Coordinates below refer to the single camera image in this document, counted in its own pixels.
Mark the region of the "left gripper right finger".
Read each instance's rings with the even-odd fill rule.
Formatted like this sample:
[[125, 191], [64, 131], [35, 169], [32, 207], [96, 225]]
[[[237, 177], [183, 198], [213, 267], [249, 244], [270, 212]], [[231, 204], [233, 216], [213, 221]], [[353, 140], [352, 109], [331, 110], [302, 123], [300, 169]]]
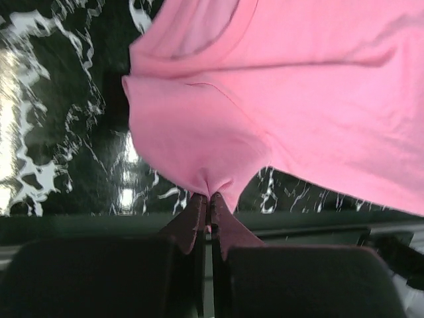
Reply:
[[211, 197], [216, 317], [405, 317], [382, 259], [344, 245], [268, 246]]

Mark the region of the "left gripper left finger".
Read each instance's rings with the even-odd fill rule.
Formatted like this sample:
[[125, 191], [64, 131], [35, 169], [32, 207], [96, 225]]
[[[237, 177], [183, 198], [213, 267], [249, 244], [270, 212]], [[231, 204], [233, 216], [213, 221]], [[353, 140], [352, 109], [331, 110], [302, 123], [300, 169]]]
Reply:
[[202, 317], [207, 199], [156, 235], [25, 244], [1, 276], [2, 317]]

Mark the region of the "pink t shirt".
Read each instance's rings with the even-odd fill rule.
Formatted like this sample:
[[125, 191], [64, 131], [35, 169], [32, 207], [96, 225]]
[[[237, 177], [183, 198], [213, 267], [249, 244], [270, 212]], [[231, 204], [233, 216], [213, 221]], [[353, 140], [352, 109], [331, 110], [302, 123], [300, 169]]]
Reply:
[[422, 1], [165, 1], [123, 77], [142, 159], [234, 210], [272, 166], [423, 214]]

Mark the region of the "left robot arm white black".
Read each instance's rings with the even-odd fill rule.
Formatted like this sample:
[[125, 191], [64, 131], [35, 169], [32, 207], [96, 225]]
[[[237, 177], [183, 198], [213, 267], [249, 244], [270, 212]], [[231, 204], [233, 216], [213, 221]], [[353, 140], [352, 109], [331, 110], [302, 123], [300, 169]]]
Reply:
[[[270, 244], [362, 244], [372, 237], [396, 237], [419, 256], [390, 255], [394, 282], [405, 308], [423, 316], [423, 218], [385, 209], [320, 213], [237, 213], [236, 218]], [[76, 236], [148, 235], [173, 219], [168, 213], [149, 216], [2, 217], [1, 245], [19, 246], [36, 239]]]

